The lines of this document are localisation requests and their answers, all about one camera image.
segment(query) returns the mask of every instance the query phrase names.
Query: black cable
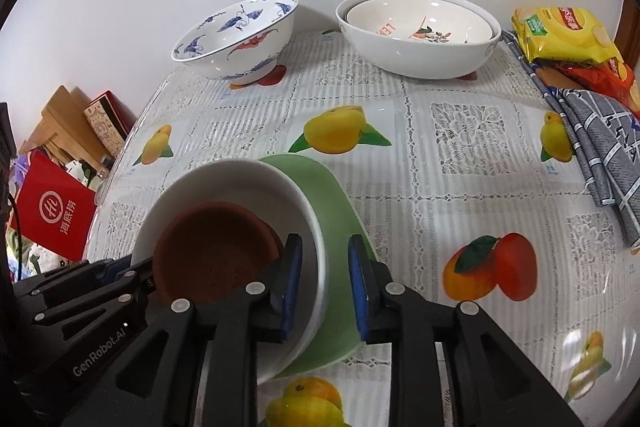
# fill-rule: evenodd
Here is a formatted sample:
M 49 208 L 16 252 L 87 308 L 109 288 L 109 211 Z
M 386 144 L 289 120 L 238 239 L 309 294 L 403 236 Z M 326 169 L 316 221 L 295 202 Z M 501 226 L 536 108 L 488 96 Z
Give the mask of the black cable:
M 14 210 L 15 214 L 15 226 L 18 230 L 18 281 L 22 279 L 22 232 L 20 232 L 20 215 L 18 214 L 18 205 L 15 204 L 14 197 L 10 192 L 7 193 L 9 196 L 9 201 L 11 201 L 11 208 Z

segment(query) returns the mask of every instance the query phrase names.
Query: red paper bag with white logo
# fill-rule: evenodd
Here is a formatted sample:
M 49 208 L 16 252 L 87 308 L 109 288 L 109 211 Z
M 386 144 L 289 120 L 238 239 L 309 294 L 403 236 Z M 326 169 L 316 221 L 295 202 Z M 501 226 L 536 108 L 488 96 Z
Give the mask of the red paper bag with white logo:
M 81 261 L 94 218 L 95 193 L 53 164 L 31 155 L 16 204 L 22 235 L 70 261 Z M 11 227 L 17 230 L 15 215 Z

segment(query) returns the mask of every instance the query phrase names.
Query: white bowl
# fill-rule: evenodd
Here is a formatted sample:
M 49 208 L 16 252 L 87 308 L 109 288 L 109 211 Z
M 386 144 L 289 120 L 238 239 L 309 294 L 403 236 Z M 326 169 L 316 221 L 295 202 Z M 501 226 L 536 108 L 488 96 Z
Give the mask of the white bowl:
M 298 0 L 244 0 L 183 36 L 171 57 L 207 78 L 251 84 L 276 67 L 291 38 Z
M 258 344 L 257 377 L 262 383 L 279 374 L 306 349 L 324 319 L 327 261 L 320 224 L 302 190 L 283 172 L 256 160 L 218 160 L 193 169 L 162 193 L 140 228 L 131 264 L 153 255 L 158 237 L 175 216 L 204 201 L 241 204 L 268 223 L 283 244 L 289 233 L 302 237 L 302 271 L 294 323 L 284 344 Z M 188 270 L 189 252 L 184 255 L 184 269 Z
M 443 0 L 364 1 L 349 10 L 347 22 L 379 35 L 440 44 L 478 44 L 493 36 L 481 16 Z
M 466 0 L 434 0 L 457 4 L 484 19 L 492 31 L 485 42 L 425 42 L 426 39 L 396 38 L 363 30 L 347 22 L 347 14 L 369 0 L 344 0 L 335 10 L 344 37 L 364 58 L 392 73 L 439 80 L 457 78 L 476 71 L 500 41 L 498 21 L 487 11 Z

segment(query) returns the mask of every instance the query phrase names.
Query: brown bowl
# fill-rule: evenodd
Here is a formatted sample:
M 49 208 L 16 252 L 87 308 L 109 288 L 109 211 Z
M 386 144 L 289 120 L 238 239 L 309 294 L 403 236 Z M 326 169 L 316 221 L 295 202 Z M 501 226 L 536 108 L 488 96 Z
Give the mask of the brown bowl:
M 201 203 L 176 216 L 158 239 L 156 289 L 166 303 L 215 302 L 260 279 L 282 250 L 273 229 L 244 206 Z

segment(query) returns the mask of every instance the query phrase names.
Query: gray fabric with white stripes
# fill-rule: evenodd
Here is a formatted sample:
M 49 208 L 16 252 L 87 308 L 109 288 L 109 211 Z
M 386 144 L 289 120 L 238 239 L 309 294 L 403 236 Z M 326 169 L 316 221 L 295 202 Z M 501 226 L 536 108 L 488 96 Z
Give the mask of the gray fabric with white stripes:
M 640 126 L 617 100 L 584 89 L 547 88 L 513 34 L 502 32 L 550 107 L 564 122 L 597 206 L 612 205 L 631 248 L 640 248 Z

